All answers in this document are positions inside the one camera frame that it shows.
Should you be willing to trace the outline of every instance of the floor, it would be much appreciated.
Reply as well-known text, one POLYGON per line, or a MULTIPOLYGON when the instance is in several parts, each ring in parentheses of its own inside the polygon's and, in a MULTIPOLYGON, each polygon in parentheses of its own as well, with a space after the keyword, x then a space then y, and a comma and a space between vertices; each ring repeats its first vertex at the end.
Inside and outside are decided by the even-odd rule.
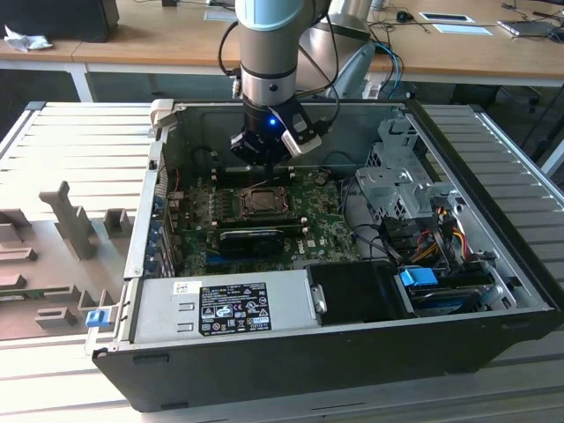
MULTIPOLYGON (((231 96, 231 80, 222 76, 157 75, 160 93, 151 93, 149 78, 145 74, 93 74, 93 83, 99 101, 152 101, 158 98, 191 100, 227 100, 231 96)), ((39 72, 0 70, 0 139, 28 101, 78 101, 71 77, 65 72, 39 72)), ((466 86, 463 97, 466 102, 480 102, 489 94, 483 86, 466 86)), ((402 84, 402 94, 415 92, 416 98, 425 103, 448 104, 455 86, 449 84, 402 84)), ((487 113, 521 144, 531 125, 551 102, 558 89, 538 89, 539 104, 529 107, 533 91, 521 87, 503 87, 497 92, 495 101, 486 109, 487 113)), ((564 95, 555 102, 544 121, 532 133, 524 150, 531 154, 538 141, 551 129, 564 109, 564 95)), ((564 131, 558 139, 564 138, 564 131)), ((564 169, 554 176, 557 183, 564 182, 564 169)))

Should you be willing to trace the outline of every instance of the wooden desk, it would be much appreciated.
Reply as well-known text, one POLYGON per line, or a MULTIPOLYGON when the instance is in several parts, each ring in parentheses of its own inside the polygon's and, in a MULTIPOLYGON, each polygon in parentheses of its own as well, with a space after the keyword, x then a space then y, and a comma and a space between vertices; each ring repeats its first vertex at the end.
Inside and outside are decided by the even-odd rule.
MULTIPOLYGON (((421 23, 428 22, 419 15, 420 11, 466 14, 476 21, 476 24, 469 25, 484 25, 493 34, 440 33, 433 26, 425 25, 430 32, 426 33, 418 25, 396 24, 397 9, 392 7, 371 13, 370 20, 396 24, 390 33, 390 41, 394 51, 404 59, 405 78, 425 80, 427 75, 427 80, 433 82, 449 82, 448 79, 460 80, 463 77, 491 78, 492 82, 497 78, 532 78, 545 79, 546 82, 553 79, 555 85, 561 85, 564 79, 564 45, 544 39, 512 40, 511 34, 503 28, 490 27, 497 25, 498 20, 521 19, 519 13, 502 9, 501 0, 395 0, 393 3, 407 7, 421 23)), ((561 9, 524 0, 517 4, 528 13, 555 13, 561 9)), ((375 33, 380 40, 386 40, 382 29, 375 26, 375 33)), ((371 70, 387 71, 389 65, 390 60, 377 57, 371 70)))
MULTIPOLYGON (((159 1, 117 3, 120 23, 109 42, 54 40, 54 49, 28 54, 2 45, 0 68, 68 71, 82 101, 95 100, 90 72, 221 73, 217 51, 229 24, 204 20, 205 7, 182 3, 176 8, 162 8, 159 1)), ((393 4, 407 7, 419 22, 423 22, 420 11, 463 13, 477 25, 521 18, 514 11, 502 9, 501 0, 394 0, 393 4)), ((526 0, 518 4, 527 12, 558 10, 558 6, 526 0)), ((389 7, 370 18, 396 23, 396 14, 397 9, 389 7)), ((538 86, 560 86, 564 82, 564 46, 549 40, 511 40, 510 34, 499 27, 487 28, 492 36, 439 33, 430 25, 426 28, 429 34, 417 25, 397 24, 390 34, 394 50, 404 59, 404 81, 538 86)), ((385 40, 383 30, 375 31, 385 40)), ((224 57, 227 66, 238 63, 236 30, 227 40, 224 57)), ((390 59, 378 55, 370 77, 382 80, 389 71, 390 59)))
POLYGON ((6 42, 0 42, 0 60, 30 60, 44 62, 72 62, 72 53, 80 41, 59 40, 53 48, 30 50, 28 53, 10 48, 6 42))
MULTIPOLYGON (((178 3, 163 8, 160 1, 117 3, 120 22, 115 34, 106 43, 83 42, 72 55, 75 62, 218 67, 219 41, 230 23, 204 20, 206 7, 178 3)), ((239 62, 236 30, 226 41, 224 60, 228 66, 239 62)))

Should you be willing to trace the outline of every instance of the table leg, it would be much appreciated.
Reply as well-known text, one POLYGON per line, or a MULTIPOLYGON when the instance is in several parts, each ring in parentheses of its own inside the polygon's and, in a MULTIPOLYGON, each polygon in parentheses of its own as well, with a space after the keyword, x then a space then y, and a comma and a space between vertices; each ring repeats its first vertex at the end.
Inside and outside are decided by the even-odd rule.
POLYGON ((84 63, 71 63, 67 66, 67 71, 72 76, 80 101, 83 103, 98 101, 91 75, 84 63))
POLYGON ((560 145, 556 147, 540 170, 550 178, 562 166, 562 163, 564 163, 564 139, 560 141, 560 145))
POLYGON ((151 87, 151 94, 152 95, 161 95, 162 92, 160 91, 159 81, 157 81, 157 76, 154 73, 150 73, 147 75, 149 78, 149 86, 151 87))

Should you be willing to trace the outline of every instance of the warning label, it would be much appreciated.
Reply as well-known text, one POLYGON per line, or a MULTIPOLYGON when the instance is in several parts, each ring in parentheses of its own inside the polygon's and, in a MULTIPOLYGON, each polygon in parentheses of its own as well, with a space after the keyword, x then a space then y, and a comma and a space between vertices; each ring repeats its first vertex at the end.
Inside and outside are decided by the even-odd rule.
POLYGON ((205 337, 271 330, 266 284, 200 288, 200 333, 205 337))

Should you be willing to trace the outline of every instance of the motherboard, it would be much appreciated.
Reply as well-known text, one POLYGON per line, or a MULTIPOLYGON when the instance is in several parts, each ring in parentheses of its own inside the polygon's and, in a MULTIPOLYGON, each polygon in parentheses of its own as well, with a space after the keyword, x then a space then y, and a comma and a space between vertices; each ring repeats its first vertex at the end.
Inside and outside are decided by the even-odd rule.
POLYGON ((183 188, 175 229, 183 276, 360 259, 340 214, 342 193, 328 172, 291 169, 246 186, 241 179, 213 175, 183 188))

